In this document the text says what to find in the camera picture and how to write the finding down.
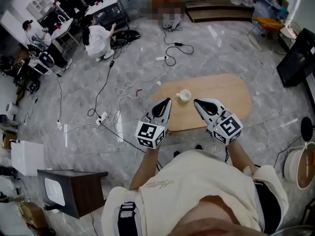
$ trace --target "coffee cup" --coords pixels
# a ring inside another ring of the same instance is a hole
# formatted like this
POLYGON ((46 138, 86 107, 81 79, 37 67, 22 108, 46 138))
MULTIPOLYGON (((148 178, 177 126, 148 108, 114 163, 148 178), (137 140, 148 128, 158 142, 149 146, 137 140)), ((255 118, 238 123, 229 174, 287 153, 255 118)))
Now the coffee cup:
POLYGON ((183 102, 189 102, 191 98, 191 92, 187 89, 184 89, 177 93, 176 96, 179 97, 183 102))

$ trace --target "gray tile floor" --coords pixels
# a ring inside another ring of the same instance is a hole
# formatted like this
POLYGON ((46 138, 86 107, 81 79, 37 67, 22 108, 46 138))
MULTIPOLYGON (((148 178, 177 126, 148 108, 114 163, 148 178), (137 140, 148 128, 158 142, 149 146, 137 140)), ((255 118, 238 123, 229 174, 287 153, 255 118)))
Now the gray tile floor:
MULTIPOLYGON (((164 56, 167 45, 163 42, 164 33, 156 22, 145 18, 132 21, 130 26, 139 31, 141 39, 130 46, 115 60, 108 83, 99 95, 97 111, 102 113, 107 104, 113 115, 120 109, 122 124, 117 129, 133 133, 144 109, 152 102, 152 95, 158 89, 157 81, 166 83, 184 78, 192 78, 220 73, 233 73, 247 84, 252 97, 252 111, 243 121, 244 131, 239 138, 245 151, 255 164, 274 165, 279 151, 285 149, 300 135, 300 122, 304 116, 314 119, 310 102, 302 85, 283 88, 276 66, 283 58, 265 48, 258 51, 248 40, 246 34, 252 25, 248 22, 210 22, 193 24, 187 18, 181 23, 183 31, 168 33, 166 41, 180 41, 194 47, 192 55, 185 55, 176 49, 169 50, 176 58, 176 65, 169 67, 155 57, 164 56), (120 89, 125 82, 148 79, 164 69, 164 73, 150 82, 138 82, 131 88, 129 96, 135 96, 137 89, 143 89, 137 99, 122 97, 120 89)), ((109 62, 96 62, 86 51, 77 48, 73 55, 71 68, 62 73, 62 116, 61 122, 95 123, 96 117, 88 117, 87 112, 94 107, 95 96, 105 83, 109 62)), ((44 144, 47 168, 75 169, 81 171, 108 171, 102 182, 104 196, 114 186, 128 187, 136 172, 135 149, 121 142, 108 130, 101 130, 89 136, 94 129, 85 127, 83 133, 79 124, 69 123, 67 135, 58 131, 57 119, 60 114, 60 89, 57 77, 51 75, 41 80, 34 114, 26 125, 18 131, 19 139, 44 144)), ((33 99, 27 95, 20 104, 19 118, 32 109, 33 99)), ((135 143, 135 138, 122 133, 124 139, 135 143)), ((184 151, 201 144, 206 151, 225 158, 224 146, 214 141, 204 130, 181 132, 168 136, 162 143, 159 161, 167 164, 176 150, 184 151)), ((282 169, 286 153, 282 153, 276 165, 279 178, 283 179, 282 169)), ((31 199, 43 205, 36 177, 24 178, 31 199)), ((314 186, 301 191, 294 183, 283 181, 288 194, 290 208, 284 226, 300 222, 305 205, 314 197, 314 186)), ((80 220, 62 213, 45 212, 51 226, 58 235, 95 235, 90 215, 80 220)), ((102 235, 100 216, 102 208, 95 211, 94 224, 98 235, 102 235)))

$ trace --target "shoe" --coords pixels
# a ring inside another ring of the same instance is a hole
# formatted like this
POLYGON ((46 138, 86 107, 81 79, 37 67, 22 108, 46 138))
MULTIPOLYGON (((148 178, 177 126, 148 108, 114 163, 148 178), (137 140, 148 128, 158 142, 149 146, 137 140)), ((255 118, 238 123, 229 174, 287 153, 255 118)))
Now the shoe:
POLYGON ((104 58, 104 59, 108 59, 109 57, 113 56, 114 53, 115 53, 115 51, 111 49, 109 53, 106 53, 106 54, 103 56, 103 58, 104 58))
POLYGON ((179 154, 180 154, 179 151, 175 151, 175 152, 174 152, 174 158, 175 158, 176 156, 178 156, 179 154))
POLYGON ((195 149, 203 150, 203 149, 202 149, 202 146, 201 146, 200 144, 197 144, 196 147, 195 147, 195 149))
POLYGON ((73 62, 73 59, 69 59, 68 63, 67 63, 67 66, 65 67, 66 69, 69 69, 71 64, 73 62))

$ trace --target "extension cord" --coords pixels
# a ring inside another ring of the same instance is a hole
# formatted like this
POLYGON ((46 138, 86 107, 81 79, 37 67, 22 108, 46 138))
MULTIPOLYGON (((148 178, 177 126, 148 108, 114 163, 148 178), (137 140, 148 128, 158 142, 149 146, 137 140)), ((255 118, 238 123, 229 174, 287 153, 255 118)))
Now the extension cord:
POLYGON ((100 125, 106 120, 107 116, 108 116, 108 114, 107 114, 107 112, 105 111, 105 112, 100 116, 100 118, 98 118, 98 119, 96 120, 97 126, 100 126, 100 125))
POLYGON ((168 56, 156 57, 156 61, 161 61, 161 60, 165 60, 165 59, 169 59, 169 57, 168 56))

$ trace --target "cardboard box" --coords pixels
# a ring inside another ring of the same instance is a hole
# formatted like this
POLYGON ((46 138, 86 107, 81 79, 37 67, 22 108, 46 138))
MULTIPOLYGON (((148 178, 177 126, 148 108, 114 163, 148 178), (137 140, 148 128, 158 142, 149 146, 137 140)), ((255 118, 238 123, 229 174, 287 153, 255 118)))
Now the cardboard box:
POLYGON ((18 206, 27 224, 36 228, 48 227, 44 212, 37 205, 34 203, 22 202, 18 206))

